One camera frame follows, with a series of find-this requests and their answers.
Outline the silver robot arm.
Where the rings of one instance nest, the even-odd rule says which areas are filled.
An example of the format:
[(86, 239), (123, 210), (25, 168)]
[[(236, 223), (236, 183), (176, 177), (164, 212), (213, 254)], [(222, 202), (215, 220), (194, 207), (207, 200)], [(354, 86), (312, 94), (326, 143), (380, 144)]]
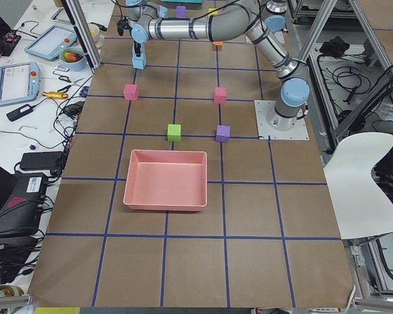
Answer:
[(270, 62), (281, 80), (280, 96), (266, 114), (270, 127), (288, 131), (299, 118), (306, 103), (310, 87), (309, 69), (304, 61), (295, 59), (281, 45), (262, 20), (261, 1), (227, 1), (213, 13), (195, 18), (171, 18), (168, 9), (150, 1), (127, 1), (120, 5), (126, 15), (117, 22), (117, 32), (129, 30), (134, 40), (135, 54), (144, 54), (144, 45), (152, 39), (208, 39), (211, 42), (229, 41), (241, 35)]
[(169, 10), (166, 7), (151, 1), (126, 0), (125, 5), (127, 9), (126, 20), (130, 27), (138, 22), (169, 17)]

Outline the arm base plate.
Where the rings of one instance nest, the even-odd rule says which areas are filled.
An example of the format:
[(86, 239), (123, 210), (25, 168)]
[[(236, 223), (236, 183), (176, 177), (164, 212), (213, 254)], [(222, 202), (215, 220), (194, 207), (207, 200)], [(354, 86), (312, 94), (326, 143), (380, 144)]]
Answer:
[(258, 138), (264, 140), (308, 141), (303, 110), (293, 118), (283, 118), (275, 111), (275, 101), (255, 100)]

